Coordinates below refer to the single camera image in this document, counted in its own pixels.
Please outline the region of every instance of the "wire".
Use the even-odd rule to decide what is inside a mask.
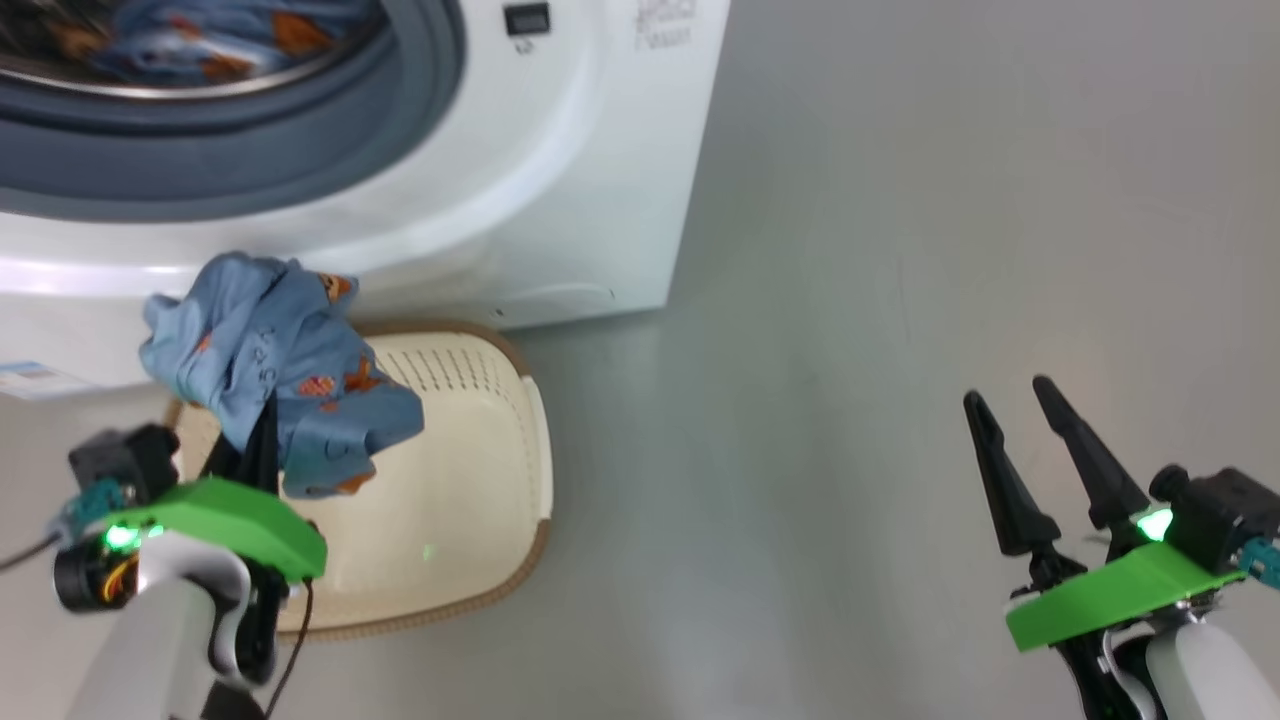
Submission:
[[[102,602],[111,602],[115,600],[115,594],[124,589],[124,574],[129,571],[138,564],[138,555],[133,553],[128,560],[116,565],[108,575],[106,580],[102,583]]]
[[[289,653],[289,661],[284,665],[284,673],[280,674],[275,692],[271,693],[271,702],[266,705],[266,715],[262,716],[265,720],[271,720],[271,714],[275,712],[275,703],[279,702],[280,693],[284,692],[284,685],[289,682],[289,675],[293,674],[293,664],[298,661],[298,651],[302,650],[302,641],[307,639],[307,628],[311,626],[311,607],[315,603],[311,578],[303,579],[302,584],[307,587],[307,609],[302,614],[302,626],[298,628],[298,639],[293,643],[293,652]]]
[[[58,536],[52,534],[37,542],[36,544],[28,547],[27,550],[23,550],[22,552],[18,552],[15,555],[5,557],[4,560],[0,560],[0,573],[6,573],[9,570],[13,570],[18,565],[22,565],[23,562],[49,550],[50,547],[54,546],[55,542],[58,542]]]

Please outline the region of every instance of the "washing machine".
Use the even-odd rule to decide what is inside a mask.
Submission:
[[[0,391],[143,382],[151,293],[228,250],[357,274],[356,319],[659,307],[728,0],[383,0],[287,72],[0,61]]]

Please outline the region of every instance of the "beige laundry basket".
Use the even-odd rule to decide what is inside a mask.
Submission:
[[[378,366],[422,398],[425,429],[374,457],[353,497],[292,500],[329,543],[308,639],[346,639],[492,605],[547,544],[552,460],[538,386],[497,333],[461,323],[365,332]],[[175,404],[170,425],[193,477],[219,434],[207,410]],[[291,639],[302,602],[280,615]]]

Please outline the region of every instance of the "gray floor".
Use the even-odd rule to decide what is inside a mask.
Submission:
[[[1275,483],[1277,23],[1263,0],[739,0],[671,307],[517,338],[557,462],[541,566],[481,614],[308,647],[279,716],[1079,717],[1002,628],[1024,570],[960,398],[987,393],[1073,537],[1036,372],[1139,479]],[[159,400],[0,400],[0,546],[65,493],[67,447]],[[44,571],[4,578],[0,623],[0,694],[33,719],[104,629]],[[1272,676],[1277,600],[1221,620]]]

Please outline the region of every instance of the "teal connector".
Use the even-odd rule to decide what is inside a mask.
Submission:
[[[1263,585],[1280,589],[1280,548],[1262,538],[1251,539],[1240,548],[1240,570]]]
[[[119,482],[113,478],[99,480],[63,505],[49,521],[49,534],[56,534],[63,547],[70,547],[79,542],[90,525],[111,512],[124,510],[127,505]]]

